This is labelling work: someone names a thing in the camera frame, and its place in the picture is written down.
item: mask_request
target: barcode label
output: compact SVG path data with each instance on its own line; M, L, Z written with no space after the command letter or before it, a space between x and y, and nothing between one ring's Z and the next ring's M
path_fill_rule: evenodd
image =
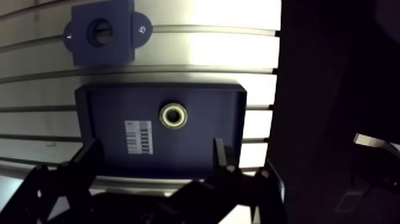
M125 132L129 154L153 154L151 121L126 120Z

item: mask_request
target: slatwall panel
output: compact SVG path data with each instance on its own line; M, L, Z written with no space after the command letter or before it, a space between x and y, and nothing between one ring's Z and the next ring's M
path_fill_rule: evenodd
M0 161L69 160L82 145L74 90L84 84L208 82L240 83L248 91L240 167L263 166L280 1L135 0L154 25L136 60L112 69L75 67L61 35L71 6L96 1L0 2Z
M274 104L276 86L275 75L246 73L147 73L61 77L1 84L0 111L1 108L7 107L74 105L74 91L84 84L135 81L240 83L247 90L249 106Z

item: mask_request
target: horizontal slat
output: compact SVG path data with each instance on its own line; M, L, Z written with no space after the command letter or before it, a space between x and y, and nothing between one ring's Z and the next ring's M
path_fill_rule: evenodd
M132 66L196 65L249 72L278 66L279 38L229 33L155 33ZM62 42L0 54L0 78L78 69Z
M239 167L263 167L267 156L268 143L243 144Z
M76 112L0 113L0 134L80 137Z
M96 0L65 1L4 20L0 26L0 46L61 35L71 20L71 7L88 2ZM280 0L135 0L135 10L148 16L156 27L200 25L279 30L280 5Z
M88 83L117 82L240 83L247 90L247 105L265 107L274 104L276 76L234 73L108 74L5 83L0 85L0 107L74 105L77 88Z
M75 155L82 143L0 139L0 157L62 163Z
M32 7L34 4L35 0L0 1L0 16L22 10L24 8Z
M247 111L244 138L269 136L272 111ZM0 134L80 137L75 111L0 113Z
M269 137L272 113L272 111L246 111L243 138Z
M68 161L82 147L81 143L51 142L51 141L24 141L0 139L0 161L7 158L15 161L27 160L37 163L62 163ZM240 168L264 166L268 144L243 144L240 154Z

